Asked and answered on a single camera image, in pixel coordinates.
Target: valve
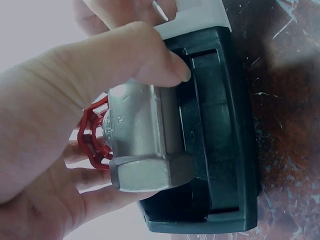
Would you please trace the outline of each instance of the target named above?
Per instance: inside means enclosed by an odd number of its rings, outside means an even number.
[[[107,105],[107,108],[99,113],[95,109]],[[109,170],[109,165],[103,164],[103,159],[111,160],[113,158],[112,149],[105,143],[100,145],[97,139],[97,128],[102,127],[103,119],[108,112],[108,96],[100,101],[93,103],[89,108],[83,111],[83,117],[80,122],[80,128],[77,135],[79,146],[87,154],[91,165],[95,169]],[[85,134],[85,130],[89,126],[90,133]]]

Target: hand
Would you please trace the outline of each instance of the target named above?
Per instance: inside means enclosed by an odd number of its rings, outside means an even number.
[[[69,136],[103,91],[134,78],[175,86],[185,63],[146,23],[60,46],[0,75],[0,239],[62,239],[81,224],[148,194],[111,186],[107,172],[67,169],[84,159]]]
[[[155,11],[153,0],[72,0],[75,20],[89,36],[107,32],[134,21],[157,26],[164,20]],[[157,0],[166,16],[176,17],[175,0]]]

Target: black plastic holder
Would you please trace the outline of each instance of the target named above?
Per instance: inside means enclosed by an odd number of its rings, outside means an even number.
[[[150,231],[244,232],[257,226],[258,154],[246,78],[227,27],[165,41],[192,77],[176,88],[195,179],[140,201]]]

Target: finger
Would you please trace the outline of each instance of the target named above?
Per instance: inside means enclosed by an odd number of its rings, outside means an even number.
[[[72,0],[74,20],[88,36],[107,32],[109,28],[94,14],[83,0]]]
[[[144,21],[157,26],[164,23],[163,17],[155,10],[152,0],[84,0],[108,28],[114,29],[134,21]],[[158,0],[167,17],[176,17],[175,0]]]
[[[110,183],[110,172],[101,169],[72,168],[69,169],[70,176],[76,188],[86,190],[95,186]]]
[[[0,182],[10,186],[0,188],[1,200],[12,199],[48,169],[64,151],[83,109],[130,78],[170,87],[188,80],[190,70],[153,27],[135,22],[56,47],[1,73]]]
[[[113,186],[107,186],[96,191],[82,193],[85,206],[85,220],[88,222],[104,214],[121,209],[126,205],[147,199],[156,192],[132,193],[116,190]]]
[[[105,144],[105,138],[103,136],[97,138],[99,144],[103,146]],[[77,140],[70,140],[68,145],[63,151],[63,157],[66,164],[75,164],[80,161],[88,159],[88,155],[79,146]]]

